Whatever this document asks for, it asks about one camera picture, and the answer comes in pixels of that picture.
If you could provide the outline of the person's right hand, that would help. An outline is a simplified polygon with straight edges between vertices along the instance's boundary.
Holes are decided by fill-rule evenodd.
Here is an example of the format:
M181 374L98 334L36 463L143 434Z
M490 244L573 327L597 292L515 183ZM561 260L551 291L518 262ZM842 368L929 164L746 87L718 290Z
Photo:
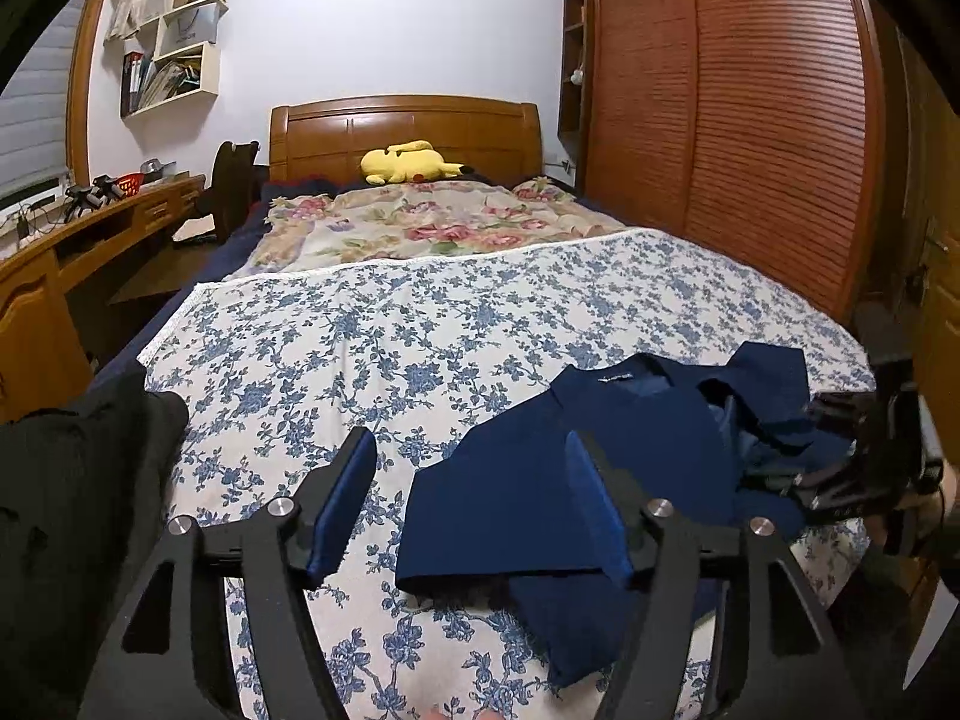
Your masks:
M884 518L885 550L890 554L958 557L958 473L946 461L934 493L907 493Z

